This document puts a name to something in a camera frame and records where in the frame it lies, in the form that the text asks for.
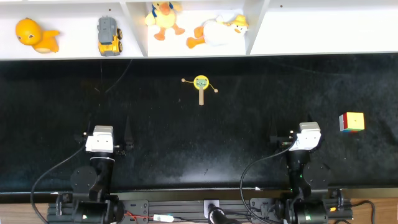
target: yellow hat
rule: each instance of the yellow hat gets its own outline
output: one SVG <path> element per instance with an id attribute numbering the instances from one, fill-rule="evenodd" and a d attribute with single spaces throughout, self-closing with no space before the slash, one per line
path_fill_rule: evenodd
<path id="1" fill-rule="evenodd" d="M 244 15 L 238 15 L 236 16 L 236 19 L 231 22 L 232 24 L 238 25 L 238 26 L 249 26 L 246 22 L 246 17 Z"/>

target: duck plush toy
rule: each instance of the duck plush toy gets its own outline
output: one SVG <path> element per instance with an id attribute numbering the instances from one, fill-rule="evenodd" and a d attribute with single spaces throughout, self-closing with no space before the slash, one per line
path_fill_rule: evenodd
<path id="1" fill-rule="evenodd" d="M 176 35 L 185 32 L 185 29 L 176 25 L 177 15 L 174 10 L 180 12 L 182 10 L 181 4 L 177 2 L 152 2 L 152 12 L 145 18 L 145 23 L 148 26 L 156 24 L 160 27 L 160 32 L 154 36 L 157 40 L 165 39 L 164 34 L 168 28 L 173 28 Z"/>
<path id="2" fill-rule="evenodd" d="M 38 53 L 58 52 L 59 47 L 55 36 L 60 32 L 57 30 L 42 30 L 32 19 L 26 18 L 18 22 L 16 34 L 19 42 L 30 45 Z"/>
<path id="3" fill-rule="evenodd" d="M 232 22 L 224 22 L 221 16 L 206 21 L 203 26 L 194 30 L 196 38 L 188 38 L 187 46 L 192 49 L 198 44 L 218 46 L 230 44 L 241 39 L 248 30 L 246 18 L 238 15 Z"/>

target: black table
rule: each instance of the black table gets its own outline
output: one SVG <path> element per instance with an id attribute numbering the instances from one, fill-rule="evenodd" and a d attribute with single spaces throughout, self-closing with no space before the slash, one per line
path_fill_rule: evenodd
<path id="1" fill-rule="evenodd" d="M 113 125 L 129 116 L 135 148 L 117 157 L 112 191 L 236 188 L 244 168 L 275 153 L 269 123 L 281 131 L 311 118 L 324 141 L 313 160 L 328 164 L 330 187 L 398 185 L 398 55 L 25 61 L 0 63 L 0 192 L 28 192 L 36 178 L 78 149 L 88 120 Z M 181 78 L 206 75 L 219 90 Z M 363 112 L 366 130 L 341 133 L 339 115 Z M 80 153 L 37 191 L 70 190 L 89 164 Z M 285 158 L 255 166 L 245 187 L 289 187 Z"/>

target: colorful cube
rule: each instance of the colorful cube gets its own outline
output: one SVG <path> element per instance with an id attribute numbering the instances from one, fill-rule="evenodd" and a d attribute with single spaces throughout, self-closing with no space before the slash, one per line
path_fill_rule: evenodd
<path id="1" fill-rule="evenodd" d="M 347 112 L 338 119 L 340 121 L 340 131 L 358 132 L 365 129 L 363 113 Z"/>

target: toy truck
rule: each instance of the toy truck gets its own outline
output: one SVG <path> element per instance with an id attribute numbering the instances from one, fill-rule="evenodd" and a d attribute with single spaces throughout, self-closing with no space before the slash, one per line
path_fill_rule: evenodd
<path id="1" fill-rule="evenodd" d="M 116 20 L 112 17 L 102 17 L 98 20 L 98 49 L 102 56 L 119 55 L 123 46 L 122 30 L 118 28 Z"/>

